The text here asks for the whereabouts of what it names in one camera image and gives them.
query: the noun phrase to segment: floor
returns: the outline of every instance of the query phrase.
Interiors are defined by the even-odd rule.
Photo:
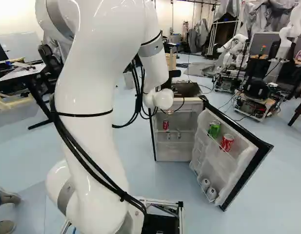
[[[188,62],[188,55],[180,57],[178,63]],[[190,62],[199,61],[202,61],[201,57],[190,57]],[[179,79],[188,78],[212,87],[209,78],[183,74]],[[125,90],[122,78],[118,86],[114,123],[122,124],[133,113],[134,90]],[[206,96],[215,107],[231,98],[230,94],[215,92]],[[301,234],[301,117],[292,127],[287,126],[300,102],[299,99],[285,102],[277,116],[263,123],[249,118],[240,121],[242,126],[275,148],[226,212],[209,204],[202,196],[188,163],[154,161],[146,120],[138,118],[131,126],[114,130],[131,194],[184,201],[187,234]],[[233,108],[228,109],[229,106],[230,103],[221,110],[232,119],[243,117]],[[27,126],[45,118],[35,107],[33,104],[32,109],[10,113],[21,121],[9,119],[4,125],[8,118],[0,116],[0,186],[18,192],[23,198],[17,208],[0,207],[0,220],[15,220],[18,224],[16,234],[57,234],[64,217],[47,198],[43,181],[63,155],[59,135],[52,124],[27,130]]]

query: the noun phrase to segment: coca-cola can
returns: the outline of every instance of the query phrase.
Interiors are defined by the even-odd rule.
[[[167,119],[163,120],[162,128],[164,131],[169,130],[169,121]]]
[[[228,133],[224,134],[221,141],[220,149],[229,152],[230,149],[232,148],[233,142],[234,142],[234,137],[232,135]]]

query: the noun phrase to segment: person's shoe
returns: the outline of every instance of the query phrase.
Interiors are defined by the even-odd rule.
[[[15,205],[18,205],[21,202],[21,198],[17,194],[7,193],[2,188],[0,188],[0,198],[2,204],[14,203]]]
[[[12,221],[1,221],[0,222],[0,234],[10,234],[16,228],[16,225]]]

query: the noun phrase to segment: open fridge door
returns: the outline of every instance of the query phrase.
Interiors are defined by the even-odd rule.
[[[214,120],[220,130],[212,132]],[[233,137],[230,149],[222,144],[224,135]],[[190,168],[210,202],[226,211],[272,148],[203,98]]]

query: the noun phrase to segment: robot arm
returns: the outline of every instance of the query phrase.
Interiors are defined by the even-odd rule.
[[[37,0],[36,14],[52,38],[68,43],[69,29],[74,33],[55,90],[61,122],[91,159],[129,192],[113,142],[111,111],[115,81],[137,52],[147,72],[145,104],[166,109],[173,103],[171,90],[154,91],[168,80],[168,69],[151,0]],[[73,225],[84,234],[114,234],[123,226],[140,233],[143,215],[94,179],[66,144],[63,152],[65,160],[49,172],[46,187]]]
[[[290,22],[287,27],[282,28],[279,32],[281,38],[281,45],[277,52],[276,57],[285,59],[292,42],[290,38],[296,38],[301,35],[301,0],[299,4],[293,8],[290,15]]]
[[[223,57],[223,65],[226,66],[231,59],[231,55],[238,55],[244,43],[248,38],[242,34],[236,34],[225,45],[218,49],[219,53],[225,53]]]

